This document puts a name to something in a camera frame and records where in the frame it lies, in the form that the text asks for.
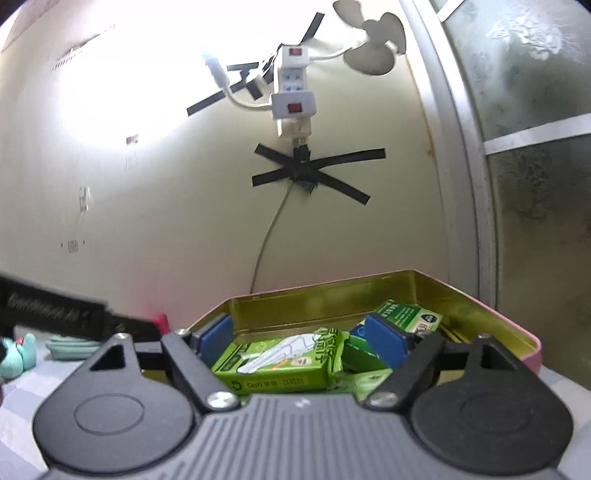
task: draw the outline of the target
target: fan blade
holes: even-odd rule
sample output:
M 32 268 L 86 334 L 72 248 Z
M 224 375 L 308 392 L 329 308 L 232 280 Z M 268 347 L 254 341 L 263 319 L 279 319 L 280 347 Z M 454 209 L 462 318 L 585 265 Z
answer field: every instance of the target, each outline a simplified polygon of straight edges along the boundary
M 336 14 L 340 19 L 351 27 L 362 28 L 363 15 L 361 4 L 356 0 L 337 0 L 333 4 Z
M 371 43 L 347 50 L 343 59 L 353 70 L 366 75 L 386 75 L 396 63 L 394 54 L 386 45 Z
M 380 25 L 384 24 L 388 29 L 388 39 L 393 42 L 397 49 L 398 54 L 402 55 L 406 53 L 406 35 L 404 34 L 404 26 L 400 19 L 390 12 L 386 12 L 379 19 Z
M 377 22 L 366 20 L 363 29 L 373 45 L 384 45 L 389 40 L 396 45 L 399 54 L 406 53 L 404 27 L 396 15 L 386 12 Z

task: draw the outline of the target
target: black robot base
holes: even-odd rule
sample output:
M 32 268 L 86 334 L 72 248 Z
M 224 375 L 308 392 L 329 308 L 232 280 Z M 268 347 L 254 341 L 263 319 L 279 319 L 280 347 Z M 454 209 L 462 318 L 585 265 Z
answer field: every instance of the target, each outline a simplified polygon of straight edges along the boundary
M 238 398 L 199 336 L 104 346 L 41 405 L 43 480 L 564 480 L 566 406 L 498 341 L 415 339 L 363 404 L 350 394 Z M 146 379 L 165 370 L 174 387 Z M 459 380 L 434 386 L 442 370 Z

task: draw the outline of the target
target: white cable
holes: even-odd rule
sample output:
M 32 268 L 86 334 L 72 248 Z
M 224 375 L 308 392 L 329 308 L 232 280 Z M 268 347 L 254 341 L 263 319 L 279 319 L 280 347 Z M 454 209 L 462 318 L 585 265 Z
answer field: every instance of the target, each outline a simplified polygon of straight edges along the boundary
M 357 48 L 359 47 L 362 43 L 365 43 L 365 40 L 363 42 L 357 42 L 355 45 L 349 46 L 349 47 L 344 47 L 341 48 L 338 51 L 335 51 L 334 53 L 329 53 L 328 55 L 310 55 L 310 61 L 319 61 L 319 60 L 331 60 L 331 59 L 336 59 L 338 57 L 340 57 L 341 55 L 344 55 L 344 53 L 347 50 L 351 50 L 352 48 Z
M 219 60 L 206 52 L 202 53 L 202 56 L 205 60 L 205 65 L 207 65 L 207 68 L 209 68 L 209 71 L 211 72 L 217 86 L 222 89 L 224 95 L 226 95 L 228 100 L 230 100 L 234 105 L 244 108 L 245 110 L 271 110 L 270 103 L 246 103 L 240 100 L 230 88 L 230 79 L 228 78 L 228 73 L 226 69 L 222 67 Z
M 239 106 L 244 110 L 259 110 L 259 111 L 267 111 L 271 110 L 270 103 L 246 103 L 240 100 L 234 92 L 230 89 L 229 85 L 222 86 L 222 90 L 224 95 L 230 100 L 234 105 Z
M 265 248 L 267 247 L 267 242 L 269 241 L 269 237 L 271 236 L 271 232 L 273 231 L 273 228 L 275 227 L 275 224 L 277 223 L 277 219 L 279 218 L 279 215 L 283 211 L 283 207 L 285 206 L 285 203 L 287 201 L 287 197 L 291 193 L 291 189 L 293 188 L 293 185 L 294 185 L 294 183 L 293 183 L 293 181 L 291 181 L 290 184 L 287 186 L 287 189 L 285 190 L 285 193 L 283 194 L 283 198 L 281 199 L 281 203 L 279 204 L 279 208 L 277 209 L 275 216 L 273 217 L 273 220 L 271 221 L 271 224 L 269 225 L 269 229 L 267 230 L 267 234 L 265 235 L 265 238 L 262 241 L 261 249 L 259 250 L 258 257 L 256 258 L 255 269 L 252 274 L 250 293 L 253 293 L 255 290 L 255 283 L 256 283 L 256 278 L 258 277 L 259 267 L 261 266 L 262 255 L 265 252 Z

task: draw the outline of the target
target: green medicine box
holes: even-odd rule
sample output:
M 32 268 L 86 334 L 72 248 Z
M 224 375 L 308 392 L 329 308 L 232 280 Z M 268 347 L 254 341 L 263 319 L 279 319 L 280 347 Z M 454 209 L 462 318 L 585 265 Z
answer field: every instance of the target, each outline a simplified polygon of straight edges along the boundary
M 322 390 L 343 369 L 348 334 L 335 328 L 252 343 L 231 343 L 213 373 L 238 395 Z

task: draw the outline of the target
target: power cord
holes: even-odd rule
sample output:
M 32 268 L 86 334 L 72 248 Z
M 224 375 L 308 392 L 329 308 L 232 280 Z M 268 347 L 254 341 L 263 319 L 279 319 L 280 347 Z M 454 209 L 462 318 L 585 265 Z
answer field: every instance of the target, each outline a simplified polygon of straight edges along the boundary
M 277 219 L 279 218 L 279 215 L 283 211 L 283 207 L 285 206 L 285 203 L 287 201 L 287 197 L 291 193 L 291 189 L 293 188 L 293 185 L 294 185 L 294 182 L 291 181 L 290 184 L 287 186 L 287 189 L 285 190 L 285 193 L 283 194 L 283 198 L 281 199 L 281 203 L 279 204 L 279 208 L 275 212 L 275 216 L 273 217 L 273 220 L 271 221 L 271 224 L 269 225 L 269 228 L 267 230 L 267 234 L 265 235 L 265 238 L 262 241 L 261 249 L 259 250 L 258 257 L 256 258 L 255 269 L 252 274 L 250 293 L 253 293 L 255 290 L 255 283 L 256 283 L 256 279 L 258 277 L 259 267 L 261 266 L 261 260 L 262 260 L 263 253 L 265 252 L 265 248 L 267 247 L 267 242 L 269 241 L 269 237 L 271 236 L 271 232 L 275 228 L 275 224 L 277 223 Z

